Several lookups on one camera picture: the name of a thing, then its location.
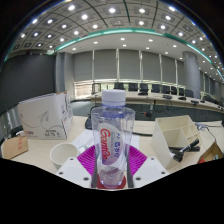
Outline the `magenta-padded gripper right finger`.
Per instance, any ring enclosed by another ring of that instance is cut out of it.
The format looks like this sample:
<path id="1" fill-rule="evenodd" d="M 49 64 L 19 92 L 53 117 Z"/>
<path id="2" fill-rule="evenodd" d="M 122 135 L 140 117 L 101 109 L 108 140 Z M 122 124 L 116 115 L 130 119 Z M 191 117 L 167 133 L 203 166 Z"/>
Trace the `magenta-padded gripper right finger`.
<path id="1" fill-rule="evenodd" d="M 166 169 L 155 157 L 147 157 L 131 146 L 127 162 L 127 183 L 129 188 L 140 188 L 168 175 Z"/>

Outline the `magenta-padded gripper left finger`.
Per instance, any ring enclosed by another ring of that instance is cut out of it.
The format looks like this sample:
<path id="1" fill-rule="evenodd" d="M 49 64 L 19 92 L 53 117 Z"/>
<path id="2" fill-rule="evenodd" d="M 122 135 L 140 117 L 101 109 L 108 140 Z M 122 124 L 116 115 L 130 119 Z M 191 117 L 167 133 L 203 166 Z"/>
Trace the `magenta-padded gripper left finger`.
<path id="1" fill-rule="evenodd" d="M 97 186 L 95 147 L 89 147 L 78 157 L 69 157 L 56 175 L 81 187 L 95 188 Z"/>

